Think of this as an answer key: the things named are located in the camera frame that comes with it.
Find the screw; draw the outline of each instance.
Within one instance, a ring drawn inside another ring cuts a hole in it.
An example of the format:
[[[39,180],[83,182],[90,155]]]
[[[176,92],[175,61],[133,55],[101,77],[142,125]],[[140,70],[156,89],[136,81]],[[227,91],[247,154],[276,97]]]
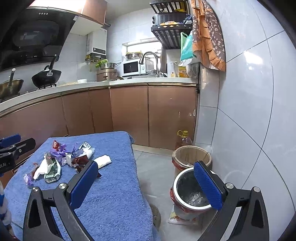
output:
[[[33,192],[37,192],[39,190],[39,187],[33,187]]]
[[[66,186],[67,186],[66,183],[61,183],[61,184],[59,185],[59,189],[64,189]]]
[[[254,187],[254,191],[255,192],[260,192],[260,188],[259,187]]]
[[[232,183],[226,183],[226,187],[227,187],[228,189],[232,189],[232,188],[234,188],[234,186],[233,186]]]

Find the countertop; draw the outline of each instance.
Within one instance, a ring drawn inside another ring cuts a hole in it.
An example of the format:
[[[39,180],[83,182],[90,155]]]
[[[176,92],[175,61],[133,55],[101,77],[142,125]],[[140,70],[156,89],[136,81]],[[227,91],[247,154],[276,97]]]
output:
[[[27,94],[17,96],[15,98],[6,100],[0,103],[0,112],[5,111],[13,106],[16,106],[27,101],[40,98],[43,96],[48,96],[52,94],[57,94],[65,91],[79,90],[85,88],[94,88],[102,86],[120,86],[120,85],[132,85],[132,84],[149,84],[149,83],[188,83],[196,84],[196,79],[191,78],[170,78],[170,77],[160,77],[160,78],[136,78],[136,79],[126,79],[126,80],[114,80],[114,81],[102,81],[102,82],[87,82],[87,83],[76,83],[71,85],[61,85],[57,87],[51,87],[46,89],[41,89],[33,91]]]

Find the floral curtain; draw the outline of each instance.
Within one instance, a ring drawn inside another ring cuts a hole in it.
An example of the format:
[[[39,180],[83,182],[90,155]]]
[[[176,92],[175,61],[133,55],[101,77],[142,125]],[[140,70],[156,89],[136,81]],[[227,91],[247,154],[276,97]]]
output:
[[[220,25],[205,0],[191,0],[193,8],[193,52],[208,68],[225,71],[226,56]]]

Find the range hood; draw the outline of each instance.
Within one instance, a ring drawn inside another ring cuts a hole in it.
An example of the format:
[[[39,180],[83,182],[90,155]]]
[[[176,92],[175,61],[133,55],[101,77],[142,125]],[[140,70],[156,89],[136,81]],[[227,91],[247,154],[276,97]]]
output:
[[[0,43],[0,71],[59,56],[77,18],[74,13],[44,7],[21,12]]]

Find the blue towel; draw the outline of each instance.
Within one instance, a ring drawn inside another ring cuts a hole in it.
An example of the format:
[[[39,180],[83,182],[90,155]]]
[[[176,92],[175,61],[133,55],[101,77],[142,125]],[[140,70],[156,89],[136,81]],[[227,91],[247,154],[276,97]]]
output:
[[[67,144],[87,141],[95,147],[91,159],[108,155],[112,163],[99,170],[102,177],[95,180],[82,206],[75,210],[78,218],[94,240],[112,241],[154,241],[160,240],[153,226],[152,213],[139,187],[136,161],[131,144],[133,139],[123,131],[91,134],[76,137],[49,138],[21,166],[5,188],[9,200],[14,226],[23,227],[27,201],[31,192],[23,177],[33,168],[33,162],[41,163],[45,152],[49,151],[54,140]],[[57,182],[46,183],[43,175],[34,181],[42,190],[56,188],[58,183],[68,182],[76,173],[68,165],[62,167],[61,178]],[[56,208],[52,208],[57,225],[65,240],[70,240]]]

